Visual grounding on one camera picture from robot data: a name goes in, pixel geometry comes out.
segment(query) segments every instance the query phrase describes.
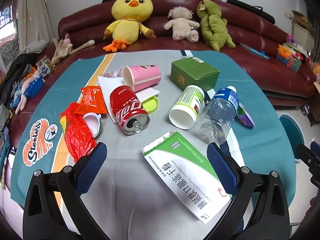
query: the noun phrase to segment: yellow-green bottle cap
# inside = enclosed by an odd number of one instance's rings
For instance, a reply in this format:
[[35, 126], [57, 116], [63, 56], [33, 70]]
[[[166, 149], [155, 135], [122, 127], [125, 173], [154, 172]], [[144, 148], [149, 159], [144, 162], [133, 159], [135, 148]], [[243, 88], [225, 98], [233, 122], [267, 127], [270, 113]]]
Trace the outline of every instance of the yellow-green bottle cap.
[[159, 101], [158, 101], [158, 98], [156, 96], [154, 96], [154, 97], [147, 99], [146, 101], [143, 101], [142, 105], [143, 105], [144, 109], [148, 112], [148, 114], [152, 114], [153, 112], [155, 112], [157, 110], [158, 105], [159, 105]]

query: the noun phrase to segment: orange plush feet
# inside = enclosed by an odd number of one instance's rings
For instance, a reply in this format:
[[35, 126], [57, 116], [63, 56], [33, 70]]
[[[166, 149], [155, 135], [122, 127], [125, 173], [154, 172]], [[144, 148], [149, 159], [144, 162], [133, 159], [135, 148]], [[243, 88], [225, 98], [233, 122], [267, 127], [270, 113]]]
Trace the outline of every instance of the orange plush feet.
[[125, 49], [127, 45], [130, 45], [131, 43], [127, 41], [112, 41], [111, 44], [108, 46], [103, 47], [105, 51], [112, 51], [112, 52], [117, 52], [118, 49]]

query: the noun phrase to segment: pink paper cup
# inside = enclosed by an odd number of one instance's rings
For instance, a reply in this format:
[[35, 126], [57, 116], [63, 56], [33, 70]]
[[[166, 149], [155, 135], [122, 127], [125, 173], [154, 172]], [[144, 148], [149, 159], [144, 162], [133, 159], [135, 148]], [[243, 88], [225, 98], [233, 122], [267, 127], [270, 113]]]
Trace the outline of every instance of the pink paper cup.
[[134, 92], [158, 84], [161, 80], [161, 71], [157, 65], [125, 66], [123, 81]]

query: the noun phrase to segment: metal screw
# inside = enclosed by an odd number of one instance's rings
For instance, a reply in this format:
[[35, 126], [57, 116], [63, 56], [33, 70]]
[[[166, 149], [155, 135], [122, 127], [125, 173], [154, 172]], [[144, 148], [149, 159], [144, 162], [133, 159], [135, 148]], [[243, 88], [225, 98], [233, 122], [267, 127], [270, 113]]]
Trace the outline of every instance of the metal screw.
[[68, 173], [68, 172], [70, 172], [72, 170], [72, 167], [71, 166], [65, 166], [64, 168], [63, 168], [63, 172], [65, 172], [65, 173]]
[[276, 171], [272, 171], [271, 175], [274, 176], [275, 178], [277, 178], [279, 176], [278, 172], [276, 172]]
[[250, 169], [249, 169], [248, 167], [246, 167], [246, 166], [243, 166], [243, 167], [241, 168], [241, 171], [242, 171], [243, 173], [249, 173], [249, 172], [250, 172]]
[[41, 170], [36, 170], [34, 173], [33, 173], [33, 175], [35, 175], [35, 176], [39, 176], [41, 174]]

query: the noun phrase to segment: plastic water bottle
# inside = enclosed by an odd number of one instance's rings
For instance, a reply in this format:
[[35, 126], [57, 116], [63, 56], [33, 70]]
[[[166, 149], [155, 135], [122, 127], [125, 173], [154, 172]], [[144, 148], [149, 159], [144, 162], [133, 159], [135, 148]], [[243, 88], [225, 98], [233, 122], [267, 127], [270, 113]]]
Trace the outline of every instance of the plastic water bottle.
[[194, 132], [205, 143], [224, 143], [236, 117], [238, 105], [239, 100], [234, 87], [218, 90], [204, 113], [196, 120]]

